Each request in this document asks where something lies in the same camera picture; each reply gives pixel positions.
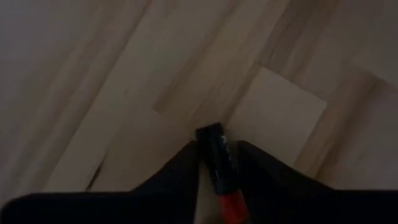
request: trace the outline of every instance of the floor plank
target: floor plank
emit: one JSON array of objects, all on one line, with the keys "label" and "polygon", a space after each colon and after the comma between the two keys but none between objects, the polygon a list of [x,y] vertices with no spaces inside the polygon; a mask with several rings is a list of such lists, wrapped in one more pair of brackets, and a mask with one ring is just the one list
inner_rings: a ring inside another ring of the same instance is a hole
[{"label": "floor plank", "polygon": [[189,133],[152,110],[131,111],[107,146],[91,190],[131,190],[154,175],[186,143]]},{"label": "floor plank", "polygon": [[378,80],[371,74],[347,65],[345,77],[322,113],[311,136],[294,162],[294,168],[315,178],[325,158],[340,143],[345,129],[366,103]]},{"label": "floor plank", "polygon": [[205,48],[234,1],[152,1],[45,190],[84,190],[132,108],[151,108]]},{"label": "floor plank", "polygon": [[[23,76],[21,82],[2,83],[7,85],[2,89],[7,95],[12,95],[10,88],[20,88],[9,103],[0,103],[7,105],[0,112],[0,160],[7,161],[0,162],[4,183],[0,192],[5,197],[37,192],[45,185],[146,5],[146,0],[39,1],[21,18],[5,20],[26,21],[7,32],[7,37],[15,31],[21,35],[8,40],[11,44],[6,48],[24,41],[29,45],[1,53],[6,62],[5,69],[0,65],[2,75]],[[24,6],[26,2],[20,2],[19,10],[25,11]],[[22,35],[30,29],[37,30]]]},{"label": "floor plank", "polygon": [[320,37],[305,70],[294,82],[329,100],[341,81],[341,71],[360,49],[372,23],[380,15],[382,1],[341,1]]},{"label": "floor plank", "polygon": [[398,189],[398,91],[377,84],[317,179],[337,189]]},{"label": "floor plank", "polygon": [[190,129],[225,121],[287,1],[241,1],[204,54],[174,80],[155,109]]},{"label": "floor plank", "polygon": [[293,80],[310,60],[338,3],[335,0],[290,1],[261,52],[261,64]]},{"label": "floor plank", "polygon": [[383,12],[374,23],[363,48],[355,56],[355,64],[398,88],[398,2],[384,1]]},{"label": "floor plank", "polygon": [[326,102],[262,68],[232,115],[227,130],[292,166]]}]

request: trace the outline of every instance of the wooden floor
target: wooden floor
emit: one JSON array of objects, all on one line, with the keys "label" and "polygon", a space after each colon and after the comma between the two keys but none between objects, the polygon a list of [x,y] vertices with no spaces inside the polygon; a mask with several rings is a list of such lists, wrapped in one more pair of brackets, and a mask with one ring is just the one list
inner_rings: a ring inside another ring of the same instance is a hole
[{"label": "wooden floor", "polygon": [[[0,201],[133,189],[217,121],[331,187],[398,189],[397,11],[394,0],[3,1]],[[197,223],[218,212],[205,171],[200,182]]]}]

